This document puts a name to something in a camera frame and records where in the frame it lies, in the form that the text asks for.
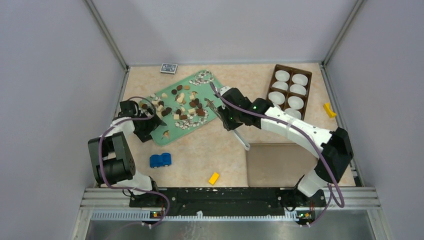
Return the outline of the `metal tweezers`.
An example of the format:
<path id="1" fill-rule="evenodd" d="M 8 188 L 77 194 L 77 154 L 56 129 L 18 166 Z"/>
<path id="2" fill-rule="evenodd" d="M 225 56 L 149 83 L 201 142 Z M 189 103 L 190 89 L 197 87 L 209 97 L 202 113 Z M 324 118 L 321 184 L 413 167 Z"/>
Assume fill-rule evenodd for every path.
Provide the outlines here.
<path id="1" fill-rule="evenodd" d="M 223 127 L 236 137 L 236 139 L 243 145 L 246 151 L 249 151 L 251 145 L 237 131 L 237 128 L 240 127 L 242 123 L 236 122 L 233 119 L 231 115 L 231 110 L 225 104 L 222 104 L 221 106 L 215 106 L 212 100 L 206 97 L 204 98 L 204 100 L 206 101 L 206 106 L 209 107 L 214 112 L 214 114 L 222 121 Z"/>

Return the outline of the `green plastic tray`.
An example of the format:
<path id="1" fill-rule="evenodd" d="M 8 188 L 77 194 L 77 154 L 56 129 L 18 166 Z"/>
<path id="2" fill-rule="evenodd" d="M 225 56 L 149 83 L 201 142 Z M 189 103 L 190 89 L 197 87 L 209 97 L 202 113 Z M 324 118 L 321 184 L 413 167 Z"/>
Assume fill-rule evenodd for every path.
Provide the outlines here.
<path id="1" fill-rule="evenodd" d="M 210 82 L 216 88 L 223 86 L 210 70 L 203 69 L 149 96 L 164 122 L 150 134 L 157 145 L 168 145 L 217 118 L 208 102 L 215 106 L 222 102 Z"/>

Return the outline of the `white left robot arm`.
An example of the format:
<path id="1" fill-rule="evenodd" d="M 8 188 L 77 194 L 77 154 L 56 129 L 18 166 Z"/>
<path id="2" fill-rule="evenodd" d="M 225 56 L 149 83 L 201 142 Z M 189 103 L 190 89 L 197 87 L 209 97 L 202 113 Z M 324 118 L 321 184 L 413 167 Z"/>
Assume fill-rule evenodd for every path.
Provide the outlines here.
<path id="1" fill-rule="evenodd" d="M 142 142 L 151 140 L 151 133 L 164 124 L 156 106 L 146 100 L 140 106 L 135 97 L 122 101 L 120 111 L 99 137 L 88 141 L 88 151 L 95 181 L 114 190 L 121 190 L 132 200 L 142 200 L 147 206 L 168 204 L 152 177 L 140 173 L 132 155 L 128 137 Z"/>

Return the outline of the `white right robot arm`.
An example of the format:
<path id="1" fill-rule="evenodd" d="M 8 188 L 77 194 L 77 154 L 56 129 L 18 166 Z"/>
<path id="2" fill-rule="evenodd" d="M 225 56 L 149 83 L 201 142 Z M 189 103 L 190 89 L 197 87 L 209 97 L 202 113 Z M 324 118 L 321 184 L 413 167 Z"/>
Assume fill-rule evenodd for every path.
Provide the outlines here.
<path id="1" fill-rule="evenodd" d="M 299 206 L 307 206 L 314 194 L 327 184 L 338 183 L 354 157 L 348 132 L 320 128 L 297 119 L 274 105 L 270 100 L 257 98 L 250 101 L 235 87 L 215 87 L 214 95 L 221 106 L 211 107 L 221 119 L 227 131 L 242 125 L 254 126 L 272 132 L 301 146 L 318 161 L 315 167 L 299 180 L 293 192 L 293 200 Z"/>

